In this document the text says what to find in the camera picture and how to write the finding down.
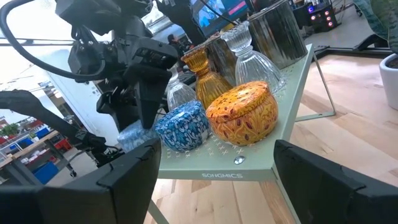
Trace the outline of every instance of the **orange tin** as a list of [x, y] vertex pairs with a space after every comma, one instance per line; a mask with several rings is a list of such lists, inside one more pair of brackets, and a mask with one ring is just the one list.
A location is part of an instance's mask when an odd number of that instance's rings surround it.
[[207, 108], [206, 117], [220, 139], [245, 146], [274, 129], [278, 105], [266, 82], [249, 82], [219, 96]]

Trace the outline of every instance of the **person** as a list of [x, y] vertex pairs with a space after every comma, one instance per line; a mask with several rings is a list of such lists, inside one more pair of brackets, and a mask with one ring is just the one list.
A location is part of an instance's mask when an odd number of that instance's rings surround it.
[[182, 70], [182, 67], [185, 65], [184, 62], [181, 60], [181, 58], [184, 56], [184, 52], [180, 48], [180, 42], [178, 41], [178, 37], [176, 37], [173, 34], [170, 34], [167, 37], [167, 40], [169, 41], [169, 44], [173, 46], [177, 53], [178, 53], [178, 67], [180, 68], [178, 71]]

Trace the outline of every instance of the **computer screen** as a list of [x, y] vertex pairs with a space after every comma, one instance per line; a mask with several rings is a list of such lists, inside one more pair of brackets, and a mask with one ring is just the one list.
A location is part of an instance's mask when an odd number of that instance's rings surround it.
[[[219, 14], [230, 20], [245, 15], [248, 6], [245, 0], [205, 0]], [[193, 17], [200, 25], [203, 33], [208, 37], [228, 25], [228, 21], [224, 20], [207, 8], [199, 0], [191, 0], [193, 8]]]

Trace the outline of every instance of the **white pot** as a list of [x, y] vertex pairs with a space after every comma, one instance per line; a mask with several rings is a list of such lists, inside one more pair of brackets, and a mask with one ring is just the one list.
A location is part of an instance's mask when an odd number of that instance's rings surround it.
[[392, 54], [380, 63], [380, 74], [381, 79], [383, 80], [388, 105], [395, 110], [398, 110], [398, 69], [386, 66], [387, 62], [390, 62], [396, 57], [398, 57], [398, 55]]

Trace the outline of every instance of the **clear glass bottle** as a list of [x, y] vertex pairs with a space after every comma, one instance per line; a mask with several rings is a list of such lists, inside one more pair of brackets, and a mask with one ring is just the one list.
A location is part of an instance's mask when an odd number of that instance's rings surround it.
[[169, 71], [173, 73], [173, 76], [167, 85], [167, 105], [169, 106], [169, 111], [172, 111], [184, 103], [195, 100], [197, 95], [195, 90], [180, 82], [177, 65], [174, 65]]
[[277, 93], [285, 85], [285, 78], [274, 63], [265, 55], [254, 51], [250, 45], [252, 39], [248, 21], [225, 32], [221, 38], [238, 57], [235, 68], [236, 85], [265, 81], [271, 93]]
[[232, 89], [225, 78], [210, 70], [205, 47], [199, 47], [181, 59], [197, 76], [195, 91], [205, 109], [221, 94]]

